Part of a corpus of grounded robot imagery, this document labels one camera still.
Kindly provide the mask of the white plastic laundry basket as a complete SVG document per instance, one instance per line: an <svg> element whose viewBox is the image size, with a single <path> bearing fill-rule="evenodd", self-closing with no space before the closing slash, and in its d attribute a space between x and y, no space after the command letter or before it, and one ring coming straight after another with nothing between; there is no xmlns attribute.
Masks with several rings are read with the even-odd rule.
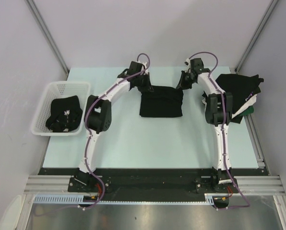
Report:
<svg viewBox="0 0 286 230"><path fill-rule="evenodd" d="M31 132L37 136L59 137L79 134L90 88L84 81L48 84L36 109Z"/></svg>

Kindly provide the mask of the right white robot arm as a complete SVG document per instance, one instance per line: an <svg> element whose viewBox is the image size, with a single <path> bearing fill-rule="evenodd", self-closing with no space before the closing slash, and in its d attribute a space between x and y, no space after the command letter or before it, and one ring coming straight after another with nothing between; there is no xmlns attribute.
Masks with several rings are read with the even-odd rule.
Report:
<svg viewBox="0 0 286 230"><path fill-rule="evenodd" d="M210 186L215 192L222 192L232 183L231 163L228 150L228 129L232 119L233 97L225 92L212 77L212 71L204 67L201 58L187 59L186 70L181 72L177 89L188 90L197 83L205 93L205 119L214 132L216 159L212 168L214 178Z"/></svg>

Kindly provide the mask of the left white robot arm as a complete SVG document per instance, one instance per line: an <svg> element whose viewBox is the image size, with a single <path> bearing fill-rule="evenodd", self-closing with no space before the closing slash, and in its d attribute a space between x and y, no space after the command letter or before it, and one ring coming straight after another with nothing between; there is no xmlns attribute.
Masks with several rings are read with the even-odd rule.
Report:
<svg viewBox="0 0 286 230"><path fill-rule="evenodd" d="M129 68L117 76L114 84L102 94L90 95L84 124L87 130L87 141L84 156L74 179L84 191L91 191L99 179L93 174L95 166L93 156L97 140L103 132L107 131L112 122L112 105L124 93L137 87L140 90L152 90L148 68L149 62L132 61Z"/></svg>

